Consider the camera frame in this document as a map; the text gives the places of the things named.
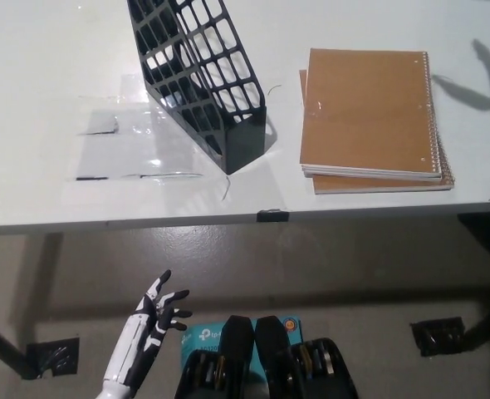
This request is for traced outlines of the white and black left hand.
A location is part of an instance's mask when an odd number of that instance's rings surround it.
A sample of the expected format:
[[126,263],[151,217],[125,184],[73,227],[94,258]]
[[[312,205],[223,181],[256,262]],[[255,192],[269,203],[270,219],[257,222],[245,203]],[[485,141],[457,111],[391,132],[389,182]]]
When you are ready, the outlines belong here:
[[162,288],[170,277],[169,269],[159,276],[127,318],[105,371],[106,382],[137,392],[153,366],[168,330],[187,329],[180,320],[191,317],[193,313],[176,308],[174,303],[187,298],[189,291],[162,294]]

